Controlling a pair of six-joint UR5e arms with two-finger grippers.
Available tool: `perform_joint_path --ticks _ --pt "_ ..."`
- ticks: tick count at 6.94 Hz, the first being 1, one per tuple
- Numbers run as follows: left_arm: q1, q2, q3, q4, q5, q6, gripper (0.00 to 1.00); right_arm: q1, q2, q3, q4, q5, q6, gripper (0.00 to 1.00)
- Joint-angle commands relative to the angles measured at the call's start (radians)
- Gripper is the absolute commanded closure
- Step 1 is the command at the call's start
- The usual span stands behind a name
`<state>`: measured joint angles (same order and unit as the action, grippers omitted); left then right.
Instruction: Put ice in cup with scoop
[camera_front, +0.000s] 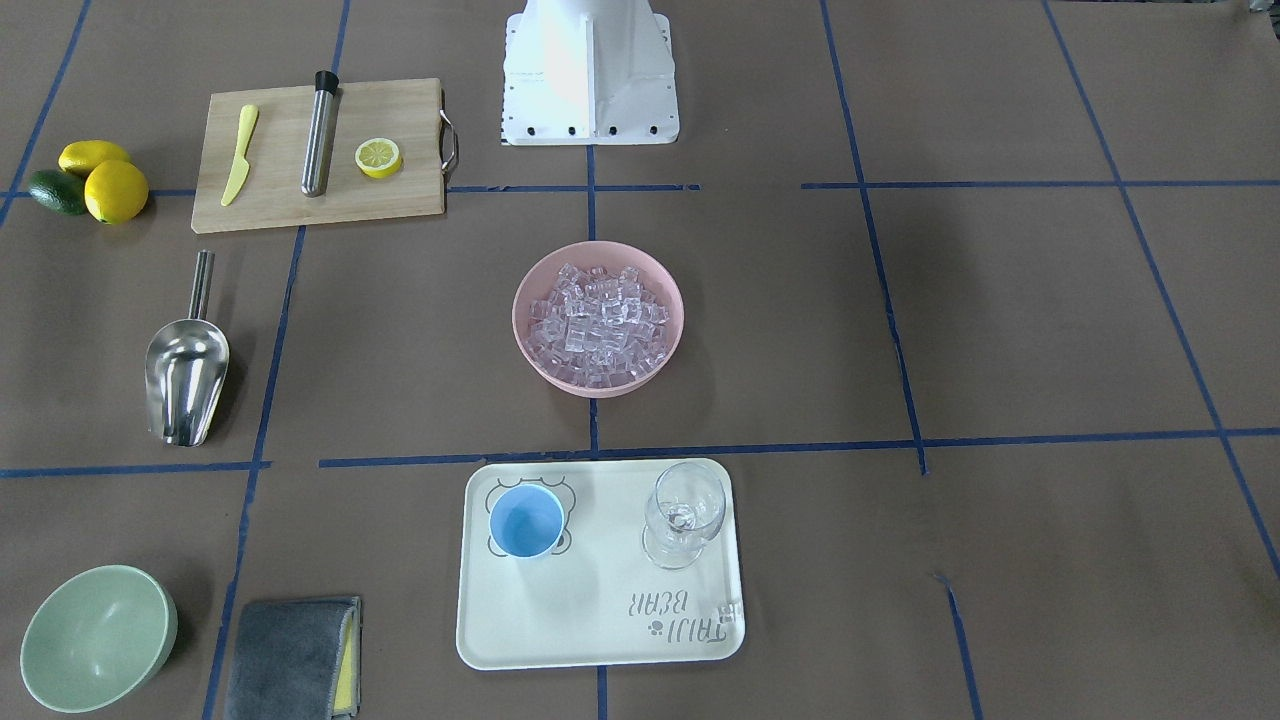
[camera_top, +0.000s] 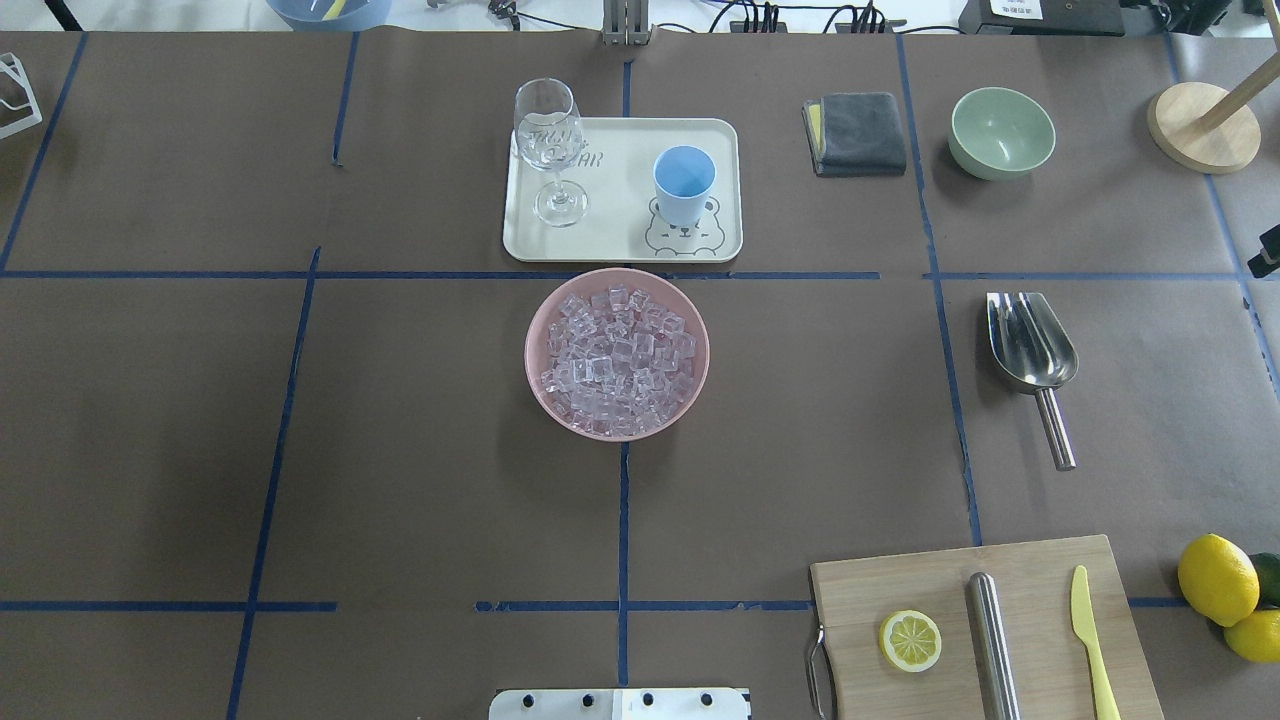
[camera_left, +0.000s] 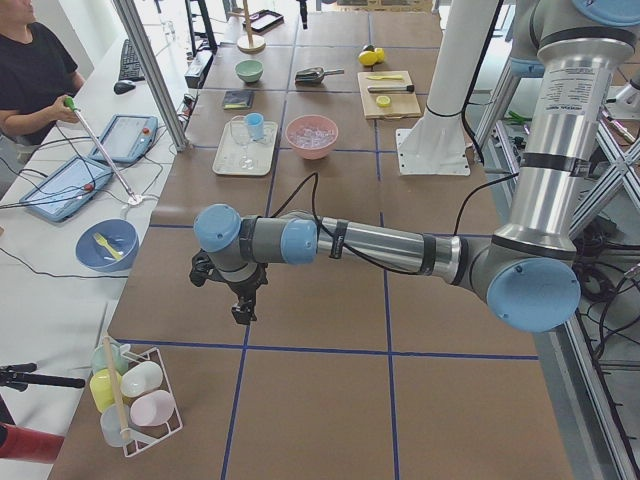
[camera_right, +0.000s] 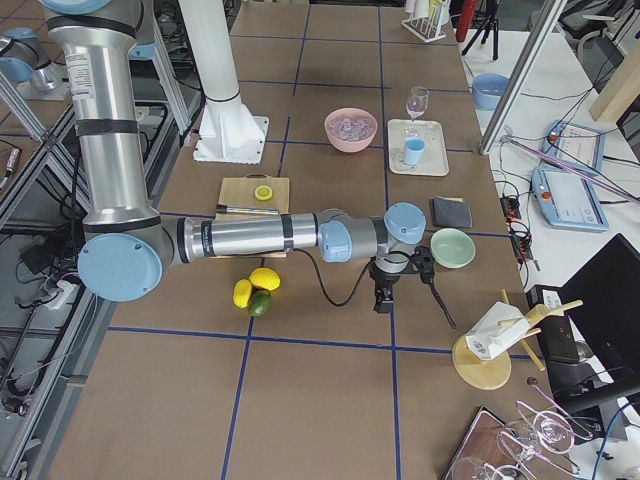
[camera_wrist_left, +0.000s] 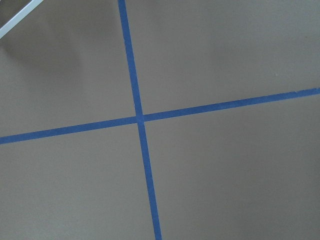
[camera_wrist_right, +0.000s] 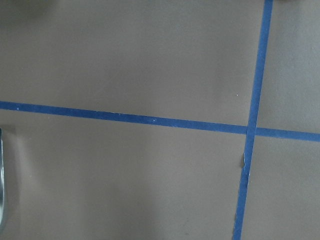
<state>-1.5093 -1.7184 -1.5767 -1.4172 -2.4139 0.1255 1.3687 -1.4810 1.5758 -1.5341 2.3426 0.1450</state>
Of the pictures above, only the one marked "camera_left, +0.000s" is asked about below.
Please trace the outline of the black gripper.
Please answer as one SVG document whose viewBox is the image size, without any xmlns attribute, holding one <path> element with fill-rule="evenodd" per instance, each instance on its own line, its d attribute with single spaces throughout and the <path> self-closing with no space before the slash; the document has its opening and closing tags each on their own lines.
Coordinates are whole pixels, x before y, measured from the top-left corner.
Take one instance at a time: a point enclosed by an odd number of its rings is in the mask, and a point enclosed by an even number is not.
<svg viewBox="0 0 640 480">
<path fill-rule="evenodd" d="M 208 253 L 200 250 L 191 259 L 189 280 L 196 287 L 202 287 L 206 281 L 226 284 L 238 297 L 231 307 L 234 320 L 237 324 L 247 324 L 248 320 L 257 320 L 257 290 L 268 283 L 267 268 L 266 263 L 244 262 L 237 269 L 227 271 L 216 265 Z"/>
</svg>

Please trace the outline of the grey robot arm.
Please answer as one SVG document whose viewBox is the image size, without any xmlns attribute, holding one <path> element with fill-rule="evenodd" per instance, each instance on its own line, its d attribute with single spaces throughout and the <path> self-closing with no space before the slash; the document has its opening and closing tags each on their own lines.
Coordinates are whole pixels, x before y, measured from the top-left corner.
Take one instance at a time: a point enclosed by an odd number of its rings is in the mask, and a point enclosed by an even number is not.
<svg viewBox="0 0 640 480">
<path fill-rule="evenodd" d="M 272 263 L 308 264 L 318 254 L 354 255 L 401 275 L 433 275 L 473 292 L 513 328 L 544 332 L 577 309 L 581 287 L 570 237 L 614 71 L 639 38 L 635 1 L 520 1 L 505 69 L 539 78 L 530 131 L 509 203 L 484 236 L 412 233 L 321 216 L 316 211 L 242 216 L 204 209 L 190 280 L 227 285 L 240 324 L 256 318 L 256 293 Z"/>
</svg>

